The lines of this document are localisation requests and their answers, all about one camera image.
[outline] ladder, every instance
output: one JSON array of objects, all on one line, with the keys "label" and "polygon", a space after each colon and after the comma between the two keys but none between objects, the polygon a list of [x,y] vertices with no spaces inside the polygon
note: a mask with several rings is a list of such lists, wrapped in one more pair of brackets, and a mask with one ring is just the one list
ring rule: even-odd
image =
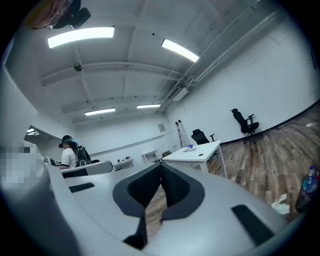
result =
[{"label": "ladder", "polygon": [[178,131],[178,136],[179,136],[179,142],[180,142],[180,147],[185,148],[187,147],[189,143],[188,136],[185,132],[184,126],[180,120],[178,122],[175,122],[176,129]]}]

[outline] wall outlet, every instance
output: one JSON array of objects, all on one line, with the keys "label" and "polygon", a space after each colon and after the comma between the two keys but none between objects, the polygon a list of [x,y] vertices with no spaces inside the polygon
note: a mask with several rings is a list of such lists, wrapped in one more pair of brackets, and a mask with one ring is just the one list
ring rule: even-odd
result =
[{"label": "wall outlet", "polygon": [[307,123],[305,126],[306,126],[306,127],[312,127],[312,126],[315,126],[315,123],[314,123],[314,122]]}]

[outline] backpack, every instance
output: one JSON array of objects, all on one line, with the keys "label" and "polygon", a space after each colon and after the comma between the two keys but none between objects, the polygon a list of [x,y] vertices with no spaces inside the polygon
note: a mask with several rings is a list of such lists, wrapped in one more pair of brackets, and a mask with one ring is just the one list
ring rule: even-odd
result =
[{"label": "backpack", "polygon": [[91,164],[90,156],[84,146],[78,146],[75,156],[76,156],[76,166],[75,167],[86,166],[86,165]]}]

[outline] white table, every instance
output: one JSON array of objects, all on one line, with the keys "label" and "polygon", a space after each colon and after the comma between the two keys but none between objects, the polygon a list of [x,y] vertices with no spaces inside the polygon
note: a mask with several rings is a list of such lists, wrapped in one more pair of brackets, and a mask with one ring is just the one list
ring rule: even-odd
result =
[{"label": "white table", "polygon": [[156,149],[156,150],[153,150],[153,151],[150,151],[150,152],[141,154],[141,155],[143,156],[144,161],[145,161],[146,164],[148,163],[146,156],[147,156],[147,155],[151,155],[151,154],[153,154],[153,153],[155,153],[155,155],[156,155],[156,160],[159,160],[159,161],[161,162],[161,158],[160,158],[159,155],[158,155],[158,150]]},{"label": "white table", "polygon": [[124,160],[124,161],[118,162],[117,164],[113,165],[113,167],[122,166],[122,165],[125,165],[128,163],[131,163],[132,167],[135,167],[133,158],[130,158],[129,160]]},{"label": "white table", "polygon": [[225,166],[224,157],[221,152],[220,143],[221,143],[221,140],[217,140],[210,143],[195,145],[193,147],[196,148],[196,150],[190,151],[190,152],[184,152],[187,149],[187,147],[183,147],[178,151],[162,158],[162,160],[168,163],[180,162],[180,163],[198,164],[201,167],[201,171],[203,171],[204,173],[208,173],[209,170],[207,166],[207,160],[213,155],[215,151],[217,151],[218,159],[221,165],[221,172],[222,172],[222,175],[226,178],[227,177],[226,166]]}]

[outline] white shirt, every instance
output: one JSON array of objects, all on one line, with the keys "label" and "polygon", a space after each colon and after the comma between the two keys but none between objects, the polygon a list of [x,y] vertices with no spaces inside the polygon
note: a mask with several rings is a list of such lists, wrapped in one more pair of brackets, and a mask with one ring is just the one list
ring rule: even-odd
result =
[{"label": "white shirt", "polygon": [[61,165],[62,166],[69,166],[70,168],[76,167],[77,158],[76,158],[74,151],[70,147],[68,147],[62,151]]}]

